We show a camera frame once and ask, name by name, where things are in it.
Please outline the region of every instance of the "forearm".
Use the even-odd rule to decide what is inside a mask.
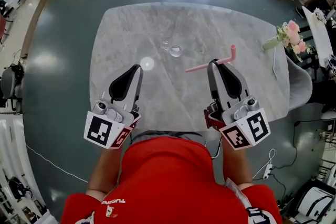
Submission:
[[[109,193],[117,184],[122,148],[103,149],[89,180],[89,190]]]
[[[252,183],[252,175],[248,159],[244,150],[233,150],[225,139],[222,139],[223,149],[223,174],[230,178],[236,185]]]

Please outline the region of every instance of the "bent pink tube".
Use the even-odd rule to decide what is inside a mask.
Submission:
[[[231,57],[218,60],[218,61],[216,61],[216,63],[219,64],[219,65],[221,65],[221,64],[226,63],[226,62],[231,62],[234,59],[236,59],[236,46],[235,45],[231,45]],[[203,69],[203,68],[207,68],[208,65],[209,64],[206,63],[205,65],[189,68],[189,69],[186,69],[185,72],[189,73],[189,72],[193,72],[193,71],[200,70],[200,69]]]

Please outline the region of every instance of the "power strip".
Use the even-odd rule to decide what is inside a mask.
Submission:
[[[269,177],[269,174],[271,173],[271,168],[273,167],[273,164],[267,164],[265,168],[265,172],[263,175],[263,179],[267,179]]]

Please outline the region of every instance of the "gray marble table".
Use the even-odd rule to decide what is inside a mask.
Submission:
[[[286,55],[262,43],[276,35],[275,26],[252,16],[219,7],[186,3],[149,3],[109,9],[100,23],[90,69],[93,106],[105,78],[113,71],[139,63],[143,81],[138,105],[138,128],[166,131],[204,131],[203,110],[211,99],[206,69],[187,68],[230,56],[245,77],[250,94],[264,107],[268,121],[288,113],[289,77]],[[182,54],[172,56],[179,46]]]

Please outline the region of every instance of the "flower vase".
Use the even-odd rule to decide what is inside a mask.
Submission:
[[[263,48],[264,50],[269,50],[271,48],[276,47],[277,45],[279,45],[278,39],[276,37],[272,37],[264,42]]]

